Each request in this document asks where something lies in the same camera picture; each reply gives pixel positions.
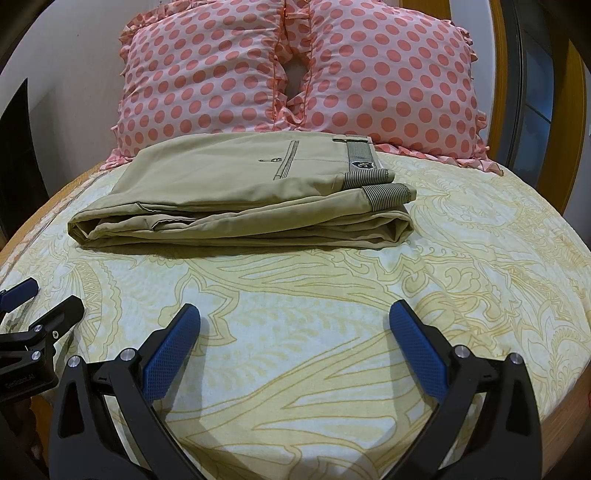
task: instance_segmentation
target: metal screw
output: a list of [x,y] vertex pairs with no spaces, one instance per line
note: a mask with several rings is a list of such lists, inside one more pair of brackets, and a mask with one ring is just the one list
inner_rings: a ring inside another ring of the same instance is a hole
[[129,362],[133,357],[135,357],[135,350],[132,348],[126,348],[123,350],[119,356],[125,362]]
[[68,360],[68,367],[75,368],[80,363],[80,357],[78,355],[71,356]]
[[457,345],[453,351],[460,358],[468,358],[470,356],[470,349],[465,345]]
[[515,352],[509,355],[509,360],[511,360],[515,365],[521,365],[523,363],[523,357]]

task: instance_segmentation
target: khaki pants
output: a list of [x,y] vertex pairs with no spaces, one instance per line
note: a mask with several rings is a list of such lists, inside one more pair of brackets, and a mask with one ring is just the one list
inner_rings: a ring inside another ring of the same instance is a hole
[[382,248],[412,231],[371,139],[319,132],[188,135],[142,150],[111,193],[74,215],[82,245]]

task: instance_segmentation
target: polka dot pillow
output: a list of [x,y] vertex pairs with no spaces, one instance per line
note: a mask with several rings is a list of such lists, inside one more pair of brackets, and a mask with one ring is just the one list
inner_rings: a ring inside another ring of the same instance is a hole
[[380,0],[287,1],[289,48],[309,68],[288,102],[295,128],[502,174],[478,136],[486,116],[465,30]]
[[290,129],[282,0],[184,0],[139,14],[121,35],[117,147],[103,169],[184,134]]

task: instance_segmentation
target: yellow patterned bedsheet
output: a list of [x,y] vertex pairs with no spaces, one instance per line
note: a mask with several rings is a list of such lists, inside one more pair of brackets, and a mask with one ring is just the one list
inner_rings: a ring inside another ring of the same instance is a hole
[[81,297],[85,318],[60,341],[61,372],[74,353],[98,361],[140,346],[185,302],[195,304],[203,319],[198,344],[155,406],[217,478],[251,471],[377,479],[392,466],[433,408],[388,331],[388,308],[400,298],[452,344],[499,359],[522,353],[547,417],[591,356],[589,250],[510,172],[380,157],[418,190],[409,205],[415,232],[381,251],[83,250],[66,234],[67,221],[107,194],[126,167],[94,174],[1,267],[3,288],[29,276],[41,288],[2,331],[24,329],[67,296]]

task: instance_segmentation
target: blue gripper pad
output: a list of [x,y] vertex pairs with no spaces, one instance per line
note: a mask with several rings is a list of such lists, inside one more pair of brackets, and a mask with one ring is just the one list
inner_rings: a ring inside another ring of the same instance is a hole
[[38,292],[39,285],[35,279],[26,279],[0,294],[0,312],[8,313],[19,308],[27,300],[35,298]]
[[144,368],[142,393],[148,403],[164,398],[185,357],[193,349],[200,328],[199,310],[187,303],[169,326],[159,331],[166,336]]
[[392,305],[389,319],[390,329],[421,387],[427,395],[436,398],[439,403],[443,402],[448,387],[447,367],[417,325],[421,320],[404,300]]

